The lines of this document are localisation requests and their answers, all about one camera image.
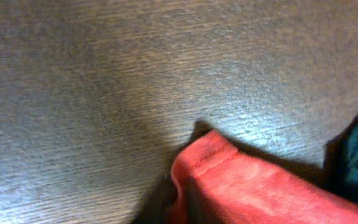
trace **dark wood surface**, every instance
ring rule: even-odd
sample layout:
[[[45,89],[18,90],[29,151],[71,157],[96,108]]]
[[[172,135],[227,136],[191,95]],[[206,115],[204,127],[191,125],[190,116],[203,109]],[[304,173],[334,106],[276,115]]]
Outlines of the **dark wood surface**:
[[[313,181],[357,113],[358,1],[0,1],[0,223],[128,222],[197,120]]]

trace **tabletop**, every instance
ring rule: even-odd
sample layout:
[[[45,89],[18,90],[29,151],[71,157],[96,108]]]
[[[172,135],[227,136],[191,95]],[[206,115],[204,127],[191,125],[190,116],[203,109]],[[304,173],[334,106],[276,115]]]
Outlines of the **tabletop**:
[[[0,223],[128,223],[197,121],[304,164],[358,113],[358,1],[0,0]]]

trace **red cloth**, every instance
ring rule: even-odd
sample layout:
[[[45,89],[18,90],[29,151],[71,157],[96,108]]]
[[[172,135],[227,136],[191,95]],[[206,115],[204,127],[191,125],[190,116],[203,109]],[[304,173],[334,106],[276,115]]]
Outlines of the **red cloth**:
[[[187,223],[184,187],[189,177],[224,223],[358,223],[357,205],[241,154],[217,131],[181,152],[171,176],[178,190],[172,224]]]

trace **stitching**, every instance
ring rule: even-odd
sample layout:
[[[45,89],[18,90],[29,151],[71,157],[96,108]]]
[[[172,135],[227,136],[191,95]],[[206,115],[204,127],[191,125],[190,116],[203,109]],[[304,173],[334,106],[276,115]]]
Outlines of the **stitching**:
[[[212,169],[212,168],[214,168],[214,167],[216,167],[216,166],[222,164],[223,162],[226,162],[226,161],[228,161],[229,159],[233,158],[235,155],[237,155],[237,153],[238,153],[238,151],[237,151],[236,153],[234,153],[233,155],[231,155],[231,156],[225,158],[225,159],[222,160],[220,163],[217,163],[217,164],[215,164],[214,166],[209,167],[209,168],[206,169],[204,172],[202,172],[201,174],[199,174],[199,175],[197,176],[197,178],[198,178],[198,177],[201,177],[202,175],[204,175],[204,174],[205,174],[207,171],[209,171],[210,169]]]
[[[206,160],[207,158],[215,155],[216,153],[222,151],[229,143],[226,142],[222,147],[220,147],[217,151],[213,151],[211,153],[209,153],[208,155],[204,156],[203,158],[201,158],[196,164],[192,165],[191,168],[195,168],[197,167],[200,163],[202,163],[204,160]]]

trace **wooden table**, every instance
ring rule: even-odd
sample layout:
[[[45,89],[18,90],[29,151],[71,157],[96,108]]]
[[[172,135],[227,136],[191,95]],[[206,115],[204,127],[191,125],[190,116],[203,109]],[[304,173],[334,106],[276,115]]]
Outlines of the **wooden table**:
[[[0,0],[0,223],[128,222],[197,120],[317,182],[357,112],[358,1]]]

